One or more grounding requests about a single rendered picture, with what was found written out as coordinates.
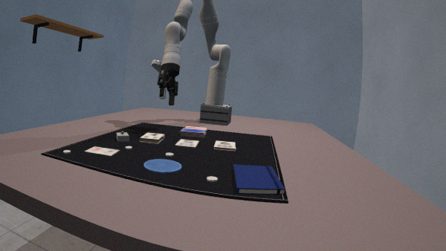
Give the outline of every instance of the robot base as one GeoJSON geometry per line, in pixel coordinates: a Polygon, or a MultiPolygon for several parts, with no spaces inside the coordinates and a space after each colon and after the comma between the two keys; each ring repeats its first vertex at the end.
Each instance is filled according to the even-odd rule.
{"type": "Polygon", "coordinates": [[[227,126],[230,123],[232,105],[201,104],[200,123],[227,126]]]}

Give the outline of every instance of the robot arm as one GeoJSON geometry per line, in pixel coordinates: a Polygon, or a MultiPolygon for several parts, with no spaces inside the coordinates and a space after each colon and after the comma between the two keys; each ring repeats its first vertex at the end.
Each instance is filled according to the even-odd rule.
{"type": "Polygon", "coordinates": [[[169,92],[169,105],[174,105],[175,96],[178,95],[178,82],[175,77],[180,74],[181,44],[187,31],[187,21],[192,13],[193,5],[190,0],[180,0],[178,9],[164,31],[164,55],[160,62],[153,60],[152,66],[157,71],[160,99],[166,98],[166,88],[169,92]]]}
{"type": "Polygon", "coordinates": [[[209,57],[212,60],[219,61],[210,68],[206,105],[223,105],[226,73],[230,61],[230,47],[228,45],[216,44],[219,17],[217,16],[213,0],[203,0],[203,5],[200,9],[200,20],[206,36],[209,57]]]}

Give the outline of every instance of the pink tabletop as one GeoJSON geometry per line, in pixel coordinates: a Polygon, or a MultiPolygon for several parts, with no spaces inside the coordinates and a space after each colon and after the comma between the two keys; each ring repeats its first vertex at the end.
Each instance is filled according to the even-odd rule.
{"type": "Polygon", "coordinates": [[[446,250],[446,212],[315,125],[198,119],[198,112],[140,108],[2,134],[0,183],[92,225],[176,250],[446,250]],[[136,123],[273,136],[289,203],[165,189],[41,155],[136,123]]]}

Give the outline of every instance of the small gray box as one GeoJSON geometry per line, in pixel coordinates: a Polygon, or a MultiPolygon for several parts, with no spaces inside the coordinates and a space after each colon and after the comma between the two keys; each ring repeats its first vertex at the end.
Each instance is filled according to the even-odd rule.
{"type": "Polygon", "coordinates": [[[201,104],[200,123],[227,126],[230,123],[232,105],[201,104]]]}
{"type": "Polygon", "coordinates": [[[121,132],[117,132],[116,133],[116,140],[118,142],[129,142],[130,141],[130,136],[128,133],[121,131],[121,132]]]}

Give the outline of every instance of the white round chip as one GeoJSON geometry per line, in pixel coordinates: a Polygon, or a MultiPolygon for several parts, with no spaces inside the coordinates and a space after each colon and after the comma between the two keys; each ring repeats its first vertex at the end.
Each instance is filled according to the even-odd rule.
{"type": "Polygon", "coordinates": [[[206,180],[210,182],[216,182],[219,179],[215,176],[207,176],[206,180]]]}

